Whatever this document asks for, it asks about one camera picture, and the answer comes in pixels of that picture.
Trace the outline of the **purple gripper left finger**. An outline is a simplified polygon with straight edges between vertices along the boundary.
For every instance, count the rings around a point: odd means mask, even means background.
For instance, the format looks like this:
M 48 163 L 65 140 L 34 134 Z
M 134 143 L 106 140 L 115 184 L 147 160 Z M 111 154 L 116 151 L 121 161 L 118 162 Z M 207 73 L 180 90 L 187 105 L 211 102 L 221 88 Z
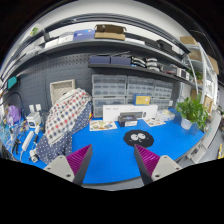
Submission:
M 81 186 L 92 155 L 92 145 L 87 145 L 68 156 L 59 155 L 44 170 Z

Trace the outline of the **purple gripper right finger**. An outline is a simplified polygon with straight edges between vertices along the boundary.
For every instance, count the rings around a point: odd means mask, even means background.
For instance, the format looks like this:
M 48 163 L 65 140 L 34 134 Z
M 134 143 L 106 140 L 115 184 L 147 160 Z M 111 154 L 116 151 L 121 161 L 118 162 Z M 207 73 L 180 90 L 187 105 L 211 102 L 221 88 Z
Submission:
M 144 185 L 181 170 L 168 155 L 158 156 L 137 144 L 134 145 L 134 156 Z

